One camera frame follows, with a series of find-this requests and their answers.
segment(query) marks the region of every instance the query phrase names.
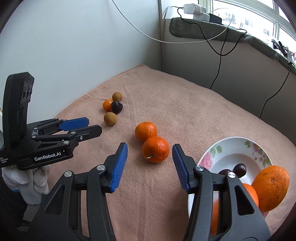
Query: white glove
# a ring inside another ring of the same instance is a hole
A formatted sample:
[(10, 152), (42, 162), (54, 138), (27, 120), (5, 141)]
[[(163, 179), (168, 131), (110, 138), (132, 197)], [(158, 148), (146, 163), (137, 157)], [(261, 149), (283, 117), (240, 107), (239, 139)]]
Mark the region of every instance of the white glove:
[(29, 205), (41, 203), (41, 194), (48, 194), (47, 175), (50, 165), (21, 171), (16, 166), (2, 168), (2, 177), (6, 185), (14, 192), (20, 192)]

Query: floral plate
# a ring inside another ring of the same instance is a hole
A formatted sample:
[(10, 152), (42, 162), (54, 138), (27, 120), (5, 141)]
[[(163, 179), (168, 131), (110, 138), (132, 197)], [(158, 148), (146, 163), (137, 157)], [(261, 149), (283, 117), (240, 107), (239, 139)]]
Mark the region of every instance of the floral plate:
[[(254, 141), (244, 137), (228, 137), (212, 145), (201, 157), (198, 165), (212, 173), (223, 169), (232, 170), (235, 165), (243, 163), (247, 173), (240, 178), (242, 183), (252, 184), (257, 174), (264, 168), (271, 166), (269, 156)], [(188, 215), (190, 216), (194, 194), (188, 195)], [(213, 194), (213, 202), (218, 199), (218, 192)]]

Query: pink towel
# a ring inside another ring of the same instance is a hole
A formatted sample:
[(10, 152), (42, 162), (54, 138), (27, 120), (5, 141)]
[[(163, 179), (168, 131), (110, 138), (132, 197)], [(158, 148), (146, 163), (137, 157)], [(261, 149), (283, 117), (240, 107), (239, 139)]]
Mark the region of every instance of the pink towel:
[[(117, 91), (123, 95), (123, 110), (117, 115), (118, 122), (107, 126), (102, 104)], [(102, 83), (57, 117), (87, 117), (90, 125), (100, 125), (103, 133), (99, 138), (81, 142), (74, 158), (52, 165), (50, 188), (65, 171), (87, 172), (114, 154), (120, 142), (128, 145), (119, 188), (107, 195), (118, 241), (180, 241), (188, 224), (187, 194), (181, 188), (171, 153), (159, 164), (149, 163), (141, 155), (142, 144), (134, 131), (143, 121), (154, 122), (158, 135), (169, 142), (170, 150), (179, 143), (196, 163), (212, 144), (225, 137), (247, 137), (261, 145), (273, 164), (290, 174), (285, 199), (266, 219), (272, 233), (295, 203), (295, 146), (254, 115), (182, 78), (139, 65)], [(83, 228), (87, 233), (85, 198), (82, 204)]]

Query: window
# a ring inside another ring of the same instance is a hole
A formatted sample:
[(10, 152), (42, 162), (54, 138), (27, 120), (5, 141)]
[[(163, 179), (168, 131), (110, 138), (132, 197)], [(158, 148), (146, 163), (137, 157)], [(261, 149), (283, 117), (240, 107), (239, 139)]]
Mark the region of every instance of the window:
[[(221, 2), (213, 0), (213, 8), (230, 8), (236, 16), (236, 19), (232, 19), (232, 13), (229, 14), (230, 18), (228, 21), (222, 21), (222, 24), (228, 25), (231, 21), (230, 26), (234, 28), (243, 28), (248, 31), (249, 34), (259, 38), (263, 42), (267, 43), (269, 46), (273, 46), (271, 42), (271, 37), (268, 33), (274, 32), (274, 23), (272, 21), (267, 20), (266, 18), (244, 9), (242, 7), (238, 7), (229, 3)], [(218, 9), (214, 11), (215, 15), (218, 15), (223, 9)]]
[(296, 40), (293, 39), (283, 29), (280, 28), (279, 29), (279, 41), (281, 41), (282, 45), (289, 48), (289, 50), (293, 54), (294, 61), (296, 61)]
[(269, 46), (273, 46), (271, 38), (282, 39), (287, 47), (293, 48), (296, 55), (296, 33), (292, 28), (288, 18), (273, 0), (207, 0), (211, 1), (211, 10), (214, 15), (225, 13), (228, 18), (223, 19), (222, 24), (242, 28), (249, 34), (261, 39)]
[(265, 5), (269, 6), (270, 8), (274, 9), (274, 2), (272, 0), (257, 0), (257, 1), (262, 2)]
[(289, 19), (288, 19), (288, 18), (286, 17), (286, 15), (284, 14), (283, 10), (281, 10), (280, 7), (279, 7), (279, 15), (282, 16), (284, 19), (286, 19), (288, 22), (290, 22)]

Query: black cable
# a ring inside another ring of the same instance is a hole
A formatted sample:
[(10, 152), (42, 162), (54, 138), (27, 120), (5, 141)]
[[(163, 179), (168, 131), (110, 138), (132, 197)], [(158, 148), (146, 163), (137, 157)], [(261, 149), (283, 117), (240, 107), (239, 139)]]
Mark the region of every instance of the black cable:
[(270, 97), (270, 98), (265, 102), (265, 104), (264, 104), (264, 106), (263, 106), (263, 108), (262, 108), (262, 111), (261, 111), (261, 114), (260, 114), (259, 119), (260, 119), (261, 116), (262, 116), (262, 113), (263, 113), (263, 110), (264, 110), (264, 107), (265, 107), (266, 103), (267, 103), (271, 98), (275, 97), (275, 96), (278, 94), (278, 92), (280, 92), (280, 90), (282, 89), (282, 87), (284, 86), (284, 84), (285, 84), (285, 82), (286, 82), (286, 80), (287, 80), (287, 78), (288, 78), (288, 76), (289, 76), (289, 74), (290, 74), (290, 71), (291, 71), (291, 63), (289, 63), (289, 72), (288, 72), (287, 77), (285, 78), (285, 81), (283, 82), (283, 84), (282, 84), (282, 86), (280, 87), (280, 89), (279, 89), (279, 90), (278, 90), (278, 91), (277, 91), (272, 97)]
[(210, 87), (210, 90), (211, 90), (212, 87), (213, 87), (213, 84), (215, 83), (216, 79), (218, 78), (218, 75), (219, 75), (219, 72), (220, 72), (222, 56), (226, 56), (226, 55), (230, 54), (230, 53), (235, 49), (235, 47), (237, 46), (237, 44), (238, 44), (238, 42), (240, 41), (241, 37), (244, 36), (244, 35), (247, 33), (247, 31), (246, 31), (245, 29), (237, 29), (237, 30), (244, 30), (245, 32), (239, 37), (239, 39), (238, 39), (238, 41), (236, 42), (236, 44), (234, 45), (234, 47), (233, 47), (228, 53), (226, 53), (226, 54), (222, 54), (222, 50), (223, 50), (223, 47), (224, 47), (224, 45), (225, 45), (225, 42), (226, 42), (226, 39), (227, 39), (227, 36), (228, 36), (228, 32), (229, 32), (229, 27), (228, 27), (228, 28), (227, 28), (226, 37), (225, 37), (224, 43), (223, 43), (223, 45), (222, 45), (221, 51), (220, 51), (220, 53), (218, 53), (218, 52), (213, 48), (213, 46), (210, 44), (210, 42), (207, 40), (207, 38), (205, 37), (205, 34), (204, 34), (204, 32), (202, 31), (202, 28), (201, 28), (201, 26), (199, 25), (199, 23), (190, 23), (190, 22), (187, 22), (185, 19), (182, 18), (182, 15), (179, 13), (179, 9), (180, 9), (180, 8), (184, 9), (183, 7), (179, 7), (179, 8), (177, 9), (177, 12), (178, 12), (178, 14), (180, 15), (180, 18), (181, 18), (184, 22), (186, 22), (186, 23), (189, 23), (189, 24), (197, 24), (197, 25), (200, 27), (200, 31), (201, 31), (203, 37), (205, 38), (205, 40), (207, 41), (207, 43), (209, 44), (209, 46), (212, 48), (212, 50), (213, 50), (216, 54), (218, 54), (218, 55), (220, 56), (220, 62), (219, 62), (218, 72), (217, 72), (216, 78), (214, 79), (214, 81), (213, 81), (212, 84), (211, 84), (211, 87)]
[(212, 85), (211, 85), (211, 87), (210, 87), (210, 90), (212, 89), (213, 84), (214, 84), (214, 82), (216, 81), (216, 79), (218, 78), (218, 75), (219, 75), (219, 72), (220, 72), (221, 61), (222, 61), (222, 50), (223, 50), (223, 47), (224, 47), (224, 45), (225, 45), (225, 43), (226, 43), (226, 39), (227, 39), (227, 36), (228, 36), (228, 32), (229, 32), (229, 28), (227, 28), (226, 37), (225, 37), (224, 43), (223, 43), (222, 48), (221, 48), (221, 52), (220, 52), (220, 63), (219, 63), (218, 72), (217, 72), (216, 78), (214, 79), (214, 81), (213, 81), (213, 83), (212, 83)]
[(190, 22), (187, 22), (184, 18), (182, 18), (182, 15), (179, 13), (179, 9), (180, 9), (180, 8), (183, 9), (183, 7), (179, 7), (179, 8), (177, 9), (177, 12), (178, 12), (178, 14), (180, 15), (180, 18), (181, 18), (184, 22), (186, 22), (186, 23), (189, 23), (189, 24), (197, 24), (197, 25), (200, 27), (200, 31), (201, 31), (203, 37), (205, 38), (205, 40), (207, 41), (207, 43), (209, 44), (209, 46), (210, 46), (210, 47), (212, 48), (212, 50), (213, 50), (216, 54), (218, 54), (218, 55), (226, 56), (226, 55), (230, 54), (230, 53), (235, 49), (235, 47), (237, 46), (237, 44), (238, 44), (238, 42), (240, 41), (241, 37), (244, 36), (244, 35), (247, 33), (247, 30), (245, 30), (245, 29), (236, 28), (236, 30), (244, 30), (245, 32), (239, 37), (239, 39), (238, 39), (238, 41), (236, 42), (235, 46), (234, 46), (234, 47), (233, 47), (228, 53), (226, 53), (226, 54), (219, 54), (219, 53), (213, 48), (213, 46), (210, 44), (210, 42), (207, 40), (207, 38), (205, 37), (205, 34), (204, 34), (204, 32), (203, 32), (201, 26), (199, 25), (199, 23), (190, 23)]

